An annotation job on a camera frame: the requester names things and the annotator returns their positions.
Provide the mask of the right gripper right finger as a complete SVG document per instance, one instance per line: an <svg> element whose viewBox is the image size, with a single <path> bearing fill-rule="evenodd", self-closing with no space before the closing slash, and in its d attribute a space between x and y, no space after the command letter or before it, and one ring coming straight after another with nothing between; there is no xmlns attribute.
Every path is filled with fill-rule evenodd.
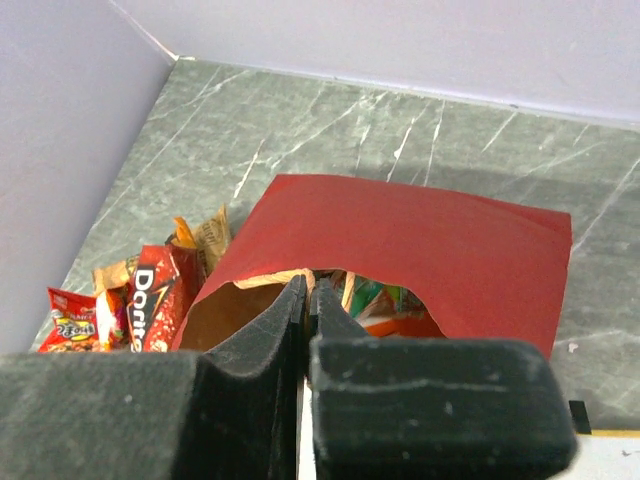
<svg viewBox="0 0 640 480"><path fill-rule="evenodd" d="M547 479L578 442L547 359L508 339L378 338L316 285L309 379L320 479Z"/></svg>

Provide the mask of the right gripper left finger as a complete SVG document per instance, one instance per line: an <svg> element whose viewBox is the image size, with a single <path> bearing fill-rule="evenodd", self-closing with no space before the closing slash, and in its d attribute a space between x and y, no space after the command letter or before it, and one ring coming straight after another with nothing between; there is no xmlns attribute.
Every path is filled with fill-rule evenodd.
<svg viewBox="0 0 640 480"><path fill-rule="evenodd" d="M293 479L307 286L199 353L1 359L5 479Z"/></svg>

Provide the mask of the orange cheetos snack bag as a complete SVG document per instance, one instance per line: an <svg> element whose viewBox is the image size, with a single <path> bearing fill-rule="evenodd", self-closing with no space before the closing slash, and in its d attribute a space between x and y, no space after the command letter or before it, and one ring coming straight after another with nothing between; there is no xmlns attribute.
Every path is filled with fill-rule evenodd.
<svg viewBox="0 0 640 480"><path fill-rule="evenodd" d="M361 325L370 335L376 337L445 337L437 323L426 310L396 313L391 316L369 317L363 320Z"/></svg>

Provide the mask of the teal snack packet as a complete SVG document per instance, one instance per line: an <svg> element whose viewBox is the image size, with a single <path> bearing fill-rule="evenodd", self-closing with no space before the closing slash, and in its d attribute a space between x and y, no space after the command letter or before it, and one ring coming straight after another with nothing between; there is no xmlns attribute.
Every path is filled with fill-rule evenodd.
<svg viewBox="0 0 640 480"><path fill-rule="evenodd" d="M349 314L358 321L426 311L424 303L402 286L355 277Z"/></svg>

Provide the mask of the red doritos bag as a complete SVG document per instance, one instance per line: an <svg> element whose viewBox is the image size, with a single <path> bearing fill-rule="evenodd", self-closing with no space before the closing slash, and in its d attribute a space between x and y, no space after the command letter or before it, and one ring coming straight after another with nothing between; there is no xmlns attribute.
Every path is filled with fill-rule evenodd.
<svg viewBox="0 0 640 480"><path fill-rule="evenodd" d="M130 349L168 352L178 348L178 334L202 285L197 251L172 244L142 248L127 305Z"/></svg>

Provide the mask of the red paper bag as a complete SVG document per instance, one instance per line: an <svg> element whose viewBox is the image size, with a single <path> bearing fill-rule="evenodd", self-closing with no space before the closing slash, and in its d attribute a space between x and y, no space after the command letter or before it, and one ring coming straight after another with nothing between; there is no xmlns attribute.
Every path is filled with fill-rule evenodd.
<svg viewBox="0 0 640 480"><path fill-rule="evenodd" d="M431 187L277 176L192 304L173 349L206 351L268 308L261 276L343 270L404 287L428 317L413 336L504 337L550 353L572 247L567 213Z"/></svg>

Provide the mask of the tan kettle chip bag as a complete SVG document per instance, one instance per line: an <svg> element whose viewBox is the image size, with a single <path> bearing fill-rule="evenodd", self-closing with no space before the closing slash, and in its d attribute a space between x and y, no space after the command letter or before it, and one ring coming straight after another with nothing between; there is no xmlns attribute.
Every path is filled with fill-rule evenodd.
<svg viewBox="0 0 640 480"><path fill-rule="evenodd" d="M212 273L232 240L227 206L223 204L212 217L191 231L196 240L196 250L204 276L207 277ZM94 269L92 272L93 295L97 297L105 290L118 289L129 283L134 276L139 258L140 255L137 254L106 267Z"/></svg>

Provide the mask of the red cheetos bag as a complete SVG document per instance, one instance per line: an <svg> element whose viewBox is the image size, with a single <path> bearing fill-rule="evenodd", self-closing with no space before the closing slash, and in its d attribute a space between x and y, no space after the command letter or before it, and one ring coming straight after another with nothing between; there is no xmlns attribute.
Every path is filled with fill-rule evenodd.
<svg viewBox="0 0 640 480"><path fill-rule="evenodd" d="M118 290L97 297L48 289L53 329L38 353L109 352L129 343L126 306Z"/></svg>

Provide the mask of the orange honey dijon chip bag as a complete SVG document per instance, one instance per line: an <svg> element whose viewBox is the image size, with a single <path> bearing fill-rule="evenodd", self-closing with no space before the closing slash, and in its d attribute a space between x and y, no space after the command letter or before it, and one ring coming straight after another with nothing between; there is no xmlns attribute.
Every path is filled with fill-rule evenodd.
<svg viewBox="0 0 640 480"><path fill-rule="evenodd" d="M196 240L186 220L182 217L175 217L173 221L175 230L168 237L167 243L180 248L196 249Z"/></svg>

